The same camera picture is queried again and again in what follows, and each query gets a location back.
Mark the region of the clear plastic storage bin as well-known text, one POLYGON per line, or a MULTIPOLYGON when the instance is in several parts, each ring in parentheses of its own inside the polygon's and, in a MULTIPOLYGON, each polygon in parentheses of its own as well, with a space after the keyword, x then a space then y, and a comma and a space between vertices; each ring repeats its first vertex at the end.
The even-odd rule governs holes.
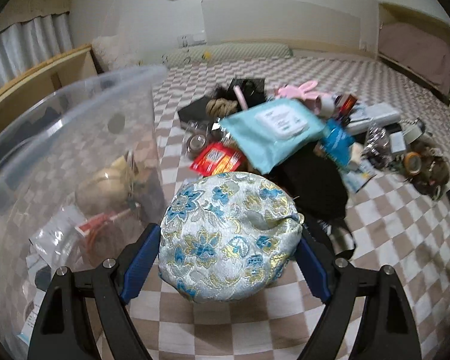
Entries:
MULTIPOLYGON (((0 358, 29 359, 35 320, 58 268, 94 269, 161 220, 167 202, 153 87, 166 78, 162 66, 129 67, 62 88, 55 98, 67 94, 78 103, 0 169, 0 358), (75 190, 106 167, 127 172, 127 199, 83 213, 75 190)), ((97 343, 105 334, 95 301, 86 305, 97 343)))

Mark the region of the black fabric bag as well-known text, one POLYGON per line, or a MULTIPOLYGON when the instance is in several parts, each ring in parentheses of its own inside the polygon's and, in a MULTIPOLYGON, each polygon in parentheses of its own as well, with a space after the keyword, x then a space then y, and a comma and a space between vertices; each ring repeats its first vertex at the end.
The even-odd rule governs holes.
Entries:
POLYGON ((312 145, 306 145, 275 166, 266 178, 293 199, 304 216, 305 237, 323 245, 334 257, 351 260, 357 247, 355 239, 348 250, 337 253, 327 233, 330 228, 334 236, 352 235, 345 221, 349 194, 330 158, 316 154, 312 145))

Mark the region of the black box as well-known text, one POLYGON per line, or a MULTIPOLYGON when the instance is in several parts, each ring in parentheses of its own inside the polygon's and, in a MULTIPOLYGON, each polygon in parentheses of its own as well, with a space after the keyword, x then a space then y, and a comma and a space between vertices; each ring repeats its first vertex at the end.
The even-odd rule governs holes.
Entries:
POLYGON ((234 91, 236 86, 240 88, 248 108, 266 102, 264 78, 234 78, 227 89, 231 100, 236 100, 236 92, 234 91))

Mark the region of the pink bunny hand mirror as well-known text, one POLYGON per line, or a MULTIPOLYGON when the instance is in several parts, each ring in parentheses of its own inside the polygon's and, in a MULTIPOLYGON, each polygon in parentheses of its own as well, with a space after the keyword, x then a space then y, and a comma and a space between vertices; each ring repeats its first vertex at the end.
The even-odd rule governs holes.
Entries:
POLYGON ((286 85, 277 89, 275 96, 278 98, 295 98, 298 100, 315 100, 322 96, 322 94, 314 89, 317 87, 318 82, 316 80, 309 80, 299 86, 286 85))

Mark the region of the teal wet wipes pack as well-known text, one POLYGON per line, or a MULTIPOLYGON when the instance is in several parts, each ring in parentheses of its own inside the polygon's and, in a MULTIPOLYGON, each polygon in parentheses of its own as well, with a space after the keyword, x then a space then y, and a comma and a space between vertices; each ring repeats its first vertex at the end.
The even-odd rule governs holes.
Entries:
POLYGON ((265 175, 306 144, 320 140, 326 126, 296 99, 278 98, 227 116, 219 124, 252 167, 265 175))

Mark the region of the brown fur hair piece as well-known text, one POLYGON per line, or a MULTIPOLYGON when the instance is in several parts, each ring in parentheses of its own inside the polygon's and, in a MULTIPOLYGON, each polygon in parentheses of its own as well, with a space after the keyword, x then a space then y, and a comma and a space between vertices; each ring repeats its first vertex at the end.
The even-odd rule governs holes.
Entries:
POLYGON ((412 185, 420 194, 429 196, 433 201, 439 200, 450 181, 450 169, 442 149, 421 141, 414 143, 411 148, 421 160, 420 171, 412 177, 412 185))

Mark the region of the grey cardboard box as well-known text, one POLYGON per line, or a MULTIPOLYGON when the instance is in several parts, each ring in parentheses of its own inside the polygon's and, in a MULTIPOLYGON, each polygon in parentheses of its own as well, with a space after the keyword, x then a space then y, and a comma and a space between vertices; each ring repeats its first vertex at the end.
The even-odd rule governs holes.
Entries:
POLYGON ((402 135, 407 145, 410 145, 414 141, 417 141, 419 138, 424 135, 426 131, 426 127, 424 122, 417 118, 415 120, 404 119, 401 121, 402 135))

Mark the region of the brown tape roll in wrap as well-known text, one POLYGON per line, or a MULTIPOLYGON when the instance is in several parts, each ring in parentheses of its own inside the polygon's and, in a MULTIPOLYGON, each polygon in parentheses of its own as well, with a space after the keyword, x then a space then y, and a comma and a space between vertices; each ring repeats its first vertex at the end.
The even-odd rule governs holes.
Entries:
POLYGON ((389 165, 392 160, 389 135, 383 127, 369 127, 362 155, 376 169, 380 170, 389 165))

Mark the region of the beige KINYO case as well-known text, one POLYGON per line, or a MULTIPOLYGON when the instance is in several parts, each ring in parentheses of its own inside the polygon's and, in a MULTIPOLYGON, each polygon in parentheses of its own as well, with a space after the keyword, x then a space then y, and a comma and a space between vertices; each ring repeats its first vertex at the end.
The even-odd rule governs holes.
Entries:
POLYGON ((74 196, 83 213, 94 215, 125 203, 129 190, 128 173, 106 167, 82 181, 74 196))

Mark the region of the orange tape roll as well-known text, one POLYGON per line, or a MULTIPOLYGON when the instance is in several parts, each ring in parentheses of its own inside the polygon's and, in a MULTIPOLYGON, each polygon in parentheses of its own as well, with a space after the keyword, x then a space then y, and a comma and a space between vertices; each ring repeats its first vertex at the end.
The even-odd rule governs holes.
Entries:
POLYGON ((422 160, 418 153, 409 152, 404 156, 403 166, 409 176, 416 176, 421 172, 422 160))

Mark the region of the green bolster pillow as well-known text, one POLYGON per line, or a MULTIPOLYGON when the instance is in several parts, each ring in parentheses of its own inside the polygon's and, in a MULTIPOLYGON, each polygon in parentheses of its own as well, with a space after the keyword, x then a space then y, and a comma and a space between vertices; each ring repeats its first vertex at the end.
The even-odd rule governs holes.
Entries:
POLYGON ((293 56, 293 52, 286 44, 228 42, 218 45, 172 49, 161 56, 161 62, 168 68, 181 68, 189 64, 287 58, 291 56, 293 56))

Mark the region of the floral fabric pouch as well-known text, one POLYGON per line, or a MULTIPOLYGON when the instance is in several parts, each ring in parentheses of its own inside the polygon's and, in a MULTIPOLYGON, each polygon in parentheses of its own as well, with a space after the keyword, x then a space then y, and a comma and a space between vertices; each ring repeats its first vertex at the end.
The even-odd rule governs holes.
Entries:
POLYGON ((195 303, 234 302, 276 281, 304 217, 283 189, 249 172, 183 185, 162 218, 161 278, 195 303))

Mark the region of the wall power outlet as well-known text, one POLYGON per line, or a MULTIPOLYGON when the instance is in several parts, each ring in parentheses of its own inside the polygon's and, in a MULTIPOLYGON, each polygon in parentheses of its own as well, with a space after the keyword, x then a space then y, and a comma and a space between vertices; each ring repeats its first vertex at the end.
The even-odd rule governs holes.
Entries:
POLYGON ((206 44, 206 35, 204 33, 180 35, 177 41, 181 48, 203 46, 206 44))

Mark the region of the grey window curtain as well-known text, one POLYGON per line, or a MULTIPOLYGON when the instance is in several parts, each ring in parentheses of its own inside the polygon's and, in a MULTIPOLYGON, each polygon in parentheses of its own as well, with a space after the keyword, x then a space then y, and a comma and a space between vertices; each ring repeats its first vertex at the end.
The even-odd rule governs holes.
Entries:
POLYGON ((73 48, 67 13, 11 25, 0 32, 0 89, 34 66, 73 48))

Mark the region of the blue snack packet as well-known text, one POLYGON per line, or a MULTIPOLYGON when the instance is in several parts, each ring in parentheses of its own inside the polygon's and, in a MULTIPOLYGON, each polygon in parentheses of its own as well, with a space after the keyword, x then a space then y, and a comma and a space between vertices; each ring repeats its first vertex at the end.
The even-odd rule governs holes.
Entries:
POLYGON ((351 160, 351 146, 354 139, 334 119, 325 124, 323 137, 320 139, 322 150, 328 158, 341 168, 346 168, 351 160))

